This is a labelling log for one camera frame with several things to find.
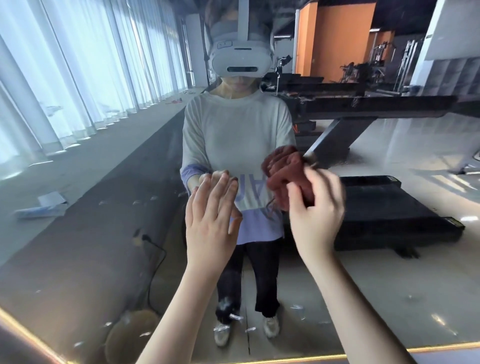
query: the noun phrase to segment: white vr headset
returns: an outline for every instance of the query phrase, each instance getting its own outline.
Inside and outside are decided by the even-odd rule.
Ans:
[[[263,77],[272,66],[273,33],[263,24],[249,24],[249,0],[239,0],[238,21],[221,21],[207,31],[208,62],[219,77]]]

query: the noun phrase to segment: red cloth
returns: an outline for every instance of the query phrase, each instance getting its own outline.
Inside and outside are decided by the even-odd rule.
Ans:
[[[305,160],[296,147],[281,146],[275,149],[262,163],[267,175],[267,187],[275,194],[275,203],[283,211],[288,211],[287,184],[295,182],[302,191],[305,206],[313,206],[315,196],[312,184],[303,171]]]

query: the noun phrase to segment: gray floor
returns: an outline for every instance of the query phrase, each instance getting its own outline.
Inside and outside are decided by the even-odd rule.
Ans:
[[[367,299],[409,348],[480,341],[480,175],[451,176],[446,172],[479,141],[480,122],[473,118],[449,114],[432,120],[379,120],[352,146],[348,163],[333,168],[339,175],[395,176],[404,190],[427,207],[466,225],[459,243],[419,249],[420,259],[405,260],[389,250],[339,255]],[[168,305],[186,264],[178,233],[171,234],[165,248],[168,256],[152,290],[158,310]],[[261,330],[248,261],[242,289],[241,315],[245,319],[234,326],[230,344],[222,350],[213,341],[216,297],[212,297],[195,345],[194,363],[343,353],[322,296],[291,247],[282,254],[278,276],[282,303],[278,338],[267,340]],[[294,304],[304,309],[292,309]],[[256,330],[245,332],[253,327]],[[478,363],[479,357],[476,350],[416,354],[419,363]]]

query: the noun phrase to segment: sneaker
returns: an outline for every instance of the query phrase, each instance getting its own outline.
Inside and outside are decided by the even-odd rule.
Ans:
[[[230,337],[230,326],[231,325],[224,325],[217,321],[213,332],[215,337],[215,344],[219,348],[223,348],[228,343],[228,339]]]
[[[273,317],[264,317],[264,332],[269,339],[278,335],[280,332],[280,324],[276,315]]]

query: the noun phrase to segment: sheer curtain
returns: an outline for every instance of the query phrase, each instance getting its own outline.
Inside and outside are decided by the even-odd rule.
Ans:
[[[167,0],[0,1],[0,180],[187,88]]]

